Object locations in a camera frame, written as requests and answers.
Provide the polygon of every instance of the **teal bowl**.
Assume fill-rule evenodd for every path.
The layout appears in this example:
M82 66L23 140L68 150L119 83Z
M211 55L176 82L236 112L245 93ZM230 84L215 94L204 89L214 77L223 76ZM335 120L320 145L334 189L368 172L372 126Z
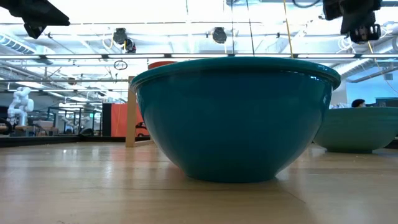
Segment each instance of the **teal bowl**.
M151 138L194 179L260 182L315 137L339 74L302 60L179 62L132 80Z
M372 153L398 134L398 108L328 110L314 139L330 152Z

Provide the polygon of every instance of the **cable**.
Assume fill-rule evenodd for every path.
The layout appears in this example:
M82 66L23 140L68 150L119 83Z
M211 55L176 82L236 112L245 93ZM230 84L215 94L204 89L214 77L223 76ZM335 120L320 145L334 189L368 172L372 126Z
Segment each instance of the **cable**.
M124 62L123 60L117 60L113 63L113 67L116 70L125 70L128 67L128 64Z
M313 2L313 3L309 4L309 5L305 5L305 6L300 5L300 4L297 4L297 3L296 3L296 0L292 0L292 3L293 3L296 7L299 7L299 8L301 8L301 9L306 9L306 8L310 8L310 7L312 7L312 6L316 5L316 4L318 4L320 1L321 1L321 0L316 0L315 2Z
M348 38L345 38L345 37L341 39L341 45L343 46L344 49L349 49L353 46L353 42L351 41L351 39L348 39L348 43L347 43L348 45L346 45L347 39Z
M368 41L368 45L369 45L369 49L371 50L371 53L373 54L373 49L372 49L372 45L371 45L370 41ZM382 71L376 58L374 59L374 62L376 63L377 67L379 68L379 71L381 72L381 74L384 75L384 72ZM398 94L398 91L386 79L384 79L384 81L386 81L386 83L391 87L391 89L394 90Z
M284 9L285 9L285 17L286 17L287 37L289 38L290 56L292 58L294 58L294 56L293 56L293 47L292 47L292 39L290 38L289 22L287 21L286 0L284 0Z
M249 14L249 28L250 28L250 37L251 37L251 48L253 51L254 56L254 42L253 42L253 32L251 30L251 19L250 19L250 12L249 12L249 0L246 0L246 6L248 7L248 14Z
M102 44L103 44L104 47L106 47L107 49L111 49L111 48L113 47L113 36L114 36L114 32L112 32L111 46L108 46L108 45L105 44L105 33L103 34Z
M381 27L381 30L384 31L384 34L381 35L380 39L381 39L381 38L385 38L387 34L392 33L391 30L387 30L387 29L385 29L384 27Z
M10 134L11 131L12 131L12 125L11 125L11 123L8 122L8 120L6 120L6 119L4 119L4 118L0 118L0 121L1 121L2 123L4 123L4 124L7 126L7 131L3 132L2 134L3 134L3 135L8 135L8 134Z
M47 130L44 129L43 127L41 127L40 125L38 125L38 124L33 124L33 126L36 127L36 128L39 128L39 129L43 130L43 131L44 131L44 134L45 134L46 136L49 135L49 134L47 133Z

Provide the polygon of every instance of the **ceiling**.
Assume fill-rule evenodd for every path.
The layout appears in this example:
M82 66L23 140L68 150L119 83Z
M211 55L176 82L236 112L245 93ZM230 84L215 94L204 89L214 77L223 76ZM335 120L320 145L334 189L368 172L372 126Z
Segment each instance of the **ceiling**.
M116 28L126 28L135 42L137 54L281 54L290 53L285 12L282 1L260 3L249 1L233 8L225 0L50 0L64 12L72 23L69 27L47 27L37 40L30 38L20 18L12 17L0 8L0 33L16 38L37 49L36 54L120 54L120 46L111 45ZM391 41L398 34L398 7L383 7L376 12L377 23L382 25L383 37L373 42L378 45ZM340 35L341 19L326 21L322 18L322 4L308 9L287 4L287 18L294 53L350 54L369 52L368 45L352 44ZM225 44L217 44L211 38L215 27L224 27ZM0 54L20 54L0 45ZM8 60L14 66L34 72L42 78L93 79L93 82L69 85L56 83L57 88L127 89L126 82L96 82L99 79L127 79L147 70L147 64L161 59L125 60L128 68L116 70L116 60L51 60L46 65L33 60ZM350 64L350 60L324 60L334 67ZM30 79L31 76L6 72L7 78ZM125 100L127 92L109 94L114 100ZM90 100L104 98L90 96Z

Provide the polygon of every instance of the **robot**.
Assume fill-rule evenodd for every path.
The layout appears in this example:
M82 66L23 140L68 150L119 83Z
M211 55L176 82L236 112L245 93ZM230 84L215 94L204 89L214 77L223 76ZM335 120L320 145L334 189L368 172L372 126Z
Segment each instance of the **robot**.
M8 121L11 125L18 124L19 126L26 126L27 122L27 112L32 112L34 109L34 102L29 99L30 88L29 87L19 87L16 92L14 92L14 99L8 107Z
M382 0L323 0L323 13L328 21L342 16L340 34L361 44L378 40L381 36L381 28L379 24L375 24L374 13L380 10L381 3Z
M79 120L75 121L75 124L73 124L73 121L70 121L68 118L65 116L61 117L62 121L66 122L68 126L71 126L74 130L80 132L80 129L82 126L86 126L87 123L90 121L90 117L82 117L80 120L80 127L79 127Z
M21 17L29 37L37 39L47 26L69 26L69 17L48 0L0 0L0 7Z

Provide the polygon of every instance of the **wooden floor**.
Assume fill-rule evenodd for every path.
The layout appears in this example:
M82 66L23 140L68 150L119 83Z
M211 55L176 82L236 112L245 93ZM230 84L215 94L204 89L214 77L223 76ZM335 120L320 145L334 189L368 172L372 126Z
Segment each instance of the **wooden floor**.
M154 145L76 143L0 149L0 223L330 223L398 219L398 150L310 147L275 180L185 178Z

